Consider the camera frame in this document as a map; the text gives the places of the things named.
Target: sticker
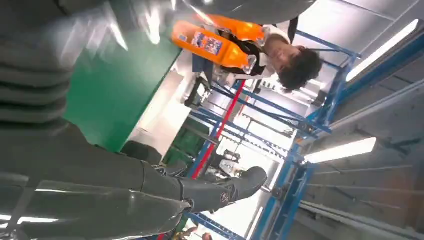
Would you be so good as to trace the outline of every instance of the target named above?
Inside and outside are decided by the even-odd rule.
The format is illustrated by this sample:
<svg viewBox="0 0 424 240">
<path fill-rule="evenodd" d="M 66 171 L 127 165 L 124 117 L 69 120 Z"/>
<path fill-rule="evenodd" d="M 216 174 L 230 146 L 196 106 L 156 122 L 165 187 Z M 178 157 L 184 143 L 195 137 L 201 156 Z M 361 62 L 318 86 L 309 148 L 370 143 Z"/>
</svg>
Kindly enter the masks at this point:
<svg viewBox="0 0 424 240">
<path fill-rule="evenodd" d="M 213 37 L 205 36 L 203 33 L 197 31 L 194 33 L 191 45 L 217 56 L 223 47 L 223 42 Z"/>
<path fill-rule="evenodd" d="M 228 193 L 221 194 L 221 203 L 227 203 L 230 200 Z"/>
<path fill-rule="evenodd" d="M 178 37 L 178 39 L 179 39 L 179 40 L 181 40 L 181 41 L 183 41 L 183 42 L 187 42 L 187 37 L 186 37 L 186 36 L 184 36 L 184 35 L 180 35 L 180 36 Z"/>
</svg>

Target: green wall panel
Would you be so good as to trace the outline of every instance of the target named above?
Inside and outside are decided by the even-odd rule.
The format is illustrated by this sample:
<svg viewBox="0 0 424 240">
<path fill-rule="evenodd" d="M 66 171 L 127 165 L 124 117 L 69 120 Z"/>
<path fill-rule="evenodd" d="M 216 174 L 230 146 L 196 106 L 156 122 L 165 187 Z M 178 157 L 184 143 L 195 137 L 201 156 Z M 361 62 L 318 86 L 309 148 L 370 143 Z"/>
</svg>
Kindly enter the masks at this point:
<svg viewBox="0 0 424 240">
<path fill-rule="evenodd" d="M 65 118 L 91 144 L 119 151 L 181 49 L 165 37 L 153 45 L 141 32 L 125 36 L 105 57 L 80 57 L 72 76 Z"/>
</svg>

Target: boot logo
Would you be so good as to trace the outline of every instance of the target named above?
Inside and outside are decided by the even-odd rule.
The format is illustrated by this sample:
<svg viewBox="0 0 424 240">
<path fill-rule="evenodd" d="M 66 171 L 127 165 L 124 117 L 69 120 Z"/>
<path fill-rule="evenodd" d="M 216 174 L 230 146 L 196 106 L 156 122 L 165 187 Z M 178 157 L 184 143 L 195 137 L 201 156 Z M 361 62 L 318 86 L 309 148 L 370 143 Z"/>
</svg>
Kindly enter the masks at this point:
<svg viewBox="0 0 424 240">
<path fill-rule="evenodd" d="M 230 200 L 228 193 L 221 194 L 221 203 L 227 203 Z"/>
</svg>

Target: short dark hair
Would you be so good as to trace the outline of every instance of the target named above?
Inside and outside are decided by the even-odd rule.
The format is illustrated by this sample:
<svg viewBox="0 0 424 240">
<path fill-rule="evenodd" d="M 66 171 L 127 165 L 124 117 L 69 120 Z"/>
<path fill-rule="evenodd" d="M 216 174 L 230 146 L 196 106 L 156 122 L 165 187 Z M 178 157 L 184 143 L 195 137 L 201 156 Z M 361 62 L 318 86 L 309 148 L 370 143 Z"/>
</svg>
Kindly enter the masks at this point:
<svg viewBox="0 0 424 240">
<path fill-rule="evenodd" d="M 290 67 L 285 67 L 278 73 L 279 82 L 285 88 L 285 92 L 304 87 L 309 80 L 318 77 L 323 67 L 320 55 L 308 48 L 299 48 L 300 54 L 290 61 Z"/>
</svg>

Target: red pole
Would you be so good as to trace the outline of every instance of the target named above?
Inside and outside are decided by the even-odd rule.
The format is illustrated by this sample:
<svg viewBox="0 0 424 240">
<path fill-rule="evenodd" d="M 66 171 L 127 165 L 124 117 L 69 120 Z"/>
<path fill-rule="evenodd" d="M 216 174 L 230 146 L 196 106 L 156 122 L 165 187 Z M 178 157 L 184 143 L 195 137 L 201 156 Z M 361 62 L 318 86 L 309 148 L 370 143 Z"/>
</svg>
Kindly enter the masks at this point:
<svg viewBox="0 0 424 240">
<path fill-rule="evenodd" d="M 219 138 L 221 134 L 224 131 L 225 125 L 228 122 L 228 119 L 230 118 L 231 113 L 234 110 L 234 107 L 236 106 L 237 100 L 240 97 L 240 94 L 242 93 L 243 87 L 245 86 L 246 81 L 241 81 L 240 87 L 237 89 L 237 92 L 235 93 L 234 98 L 232 99 L 231 105 L 228 108 L 228 111 L 226 112 L 224 119 L 222 120 L 222 124 L 219 127 L 218 132 L 216 133 L 216 137 Z M 200 170 L 203 168 L 203 165 L 207 162 L 209 156 L 211 155 L 212 151 L 215 148 L 215 144 L 210 144 L 209 148 L 207 149 L 206 153 L 204 154 L 203 158 L 201 159 L 198 167 L 194 170 L 193 176 L 191 176 L 192 179 L 196 179 L 200 173 Z"/>
</svg>

